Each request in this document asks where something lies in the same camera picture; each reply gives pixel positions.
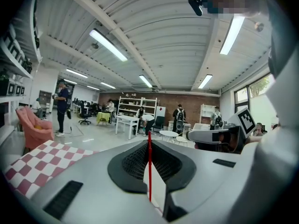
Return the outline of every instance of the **pink and white checkered blanket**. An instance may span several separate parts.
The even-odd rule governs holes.
[[[97,153],[51,140],[43,143],[8,166],[5,177],[12,190],[18,190],[27,198],[43,187],[70,165],[83,157]]]

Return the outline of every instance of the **black mesh panel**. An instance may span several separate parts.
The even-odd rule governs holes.
[[[182,162],[155,144],[152,145],[152,149],[153,164],[162,180],[166,182],[182,168]]]
[[[143,180],[148,155],[148,145],[145,144],[122,160],[123,169],[132,177]]]

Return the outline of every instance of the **concrete floor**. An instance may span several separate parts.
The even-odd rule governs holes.
[[[53,122],[53,130],[58,130],[59,125],[57,121],[57,110],[53,110],[52,114],[47,115],[47,119]],[[55,141],[66,144],[72,147],[81,149],[104,151],[123,144],[145,140],[142,134],[137,136],[132,135],[131,140],[128,140],[128,126],[125,132],[122,131],[122,124],[119,124],[118,134],[115,134],[115,123],[97,125],[96,117],[88,118],[91,121],[90,125],[80,125],[78,121],[81,120],[72,113],[72,118],[64,119],[64,132],[62,137],[55,137]],[[159,133],[154,132],[152,139],[162,140]],[[7,167],[10,163],[20,158],[23,154],[25,146],[25,138],[23,132],[14,131],[0,147],[0,160],[2,168]],[[194,148],[194,142],[188,141],[187,146]]]

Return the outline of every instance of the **ceiling beam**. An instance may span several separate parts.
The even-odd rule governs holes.
[[[211,51],[212,51],[212,48],[215,44],[215,40],[216,40],[216,37],[217,37],[217,34],[218,34],[218,28],[219,28],[219,19],[218,18],[215,18],[215,17],[212,17],[211,18],[211,26],[210,26],[210,30],[209,30],[209,44],[208,46],[206,46],[206,51],[205,51],[205,57],[203,59],[203,62],[201,64],[201,67],[199,69],[199,72],[198,72],[198,75],[196,76],[195,78],[195,81],[193,83],[193,86],[191,88],[191,90],[195,90],[199,87],[199,84],[200,84],[200,79],[201,79],[201,71],[202,71],[202,67],[204,67],[204,65],[207,63],[209,57],[210,57],[210,54],[211,54]]]
[[[47,36],[47,35],[44,35],[41,37],[41,39],[43,41],[45,41],[47,44],[53,46],[53,47],[56,47],[60,50],[63,50],[64,52],[78,58],[78,59],[81,59],[82,61],[92,65],[93,67],[99,69],[100,71],[106,73],[107,75],[113,77],[114,79],[117,79],[119,81],[121,81],[122,83],[126,84],[126,85],[129,85],[131,86],[132,84],[127,81],[126,79],[120,77],[119,75],[115,74],[113,71],[109,70],[107,67],[103,66],[102,64],[96,62],[95,60],[87,57],[86,55],[82,54],[81,52],[75,50],[74,48],[72,47],[69,47],[68,45],[65,45],[64,43],[50,37],[50,36]]]
[[[240,84],[241,82],[246,80],[251,75],[258,72],[260,69],[264,68],[264,66],[267,65],[267,63],[268,63],[269,51],[270,51],[270,49],[268,49],[262,55],[262,57],[257,60],[257,62],[255,62],[251,67],[249,67],[248,70],[245,71],[243,74],[241,74],[236,80],[232,81],[227,86],[223,87],[221,90],[222,93],[232,89],[233,87],[237,86],[238,84]]]
[[[154,84],[161,89],[161,85],[155,77],[153,71],[150,69],[146,61],[140,55],[136,47],[124,34],[124,32],[117,27],[117,24],[92,0],[74,0],[86,11],[88,11],[92,16],[94,16],[98,21],[100,21],[107,29],[109,29],[121,43],[128,50],[128,52],[133,56],[138,65],[144,69],[146,74],[151,78]]]
[[[96,88],[99,88],[101,91],[106,91],[107,89],[103,88],[102,85],[98,85],[98,84],[93,84],[91,82],[89,82],[88,80],[83,80],[80,79],[79,77],[74,77],[71,75],[71,73],[69,75],[67,75],[67,77],[65,77],[64,74],[61,74],[61,71],[65,71],[66,69],[68,69],[69,67],[58,63],[56,61],[50,60],[50,59],[43,59],[42,63],[45,65],[45,67],[50,68],[50,67],[55,67],[56,69],[58,69],[59,75],[63,78],[69,79],[71,81],[77,82],[80,85],[91,85],[91,86],[96,86]]]

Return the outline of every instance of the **security camera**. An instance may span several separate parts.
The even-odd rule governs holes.
[[[193,8],[193,10],[194,10],[194,12],[196,13],[197,16],[202,15],[202,10],[201,10],[202,2],[201,2],[201,0],[188,0],[188,3]]]

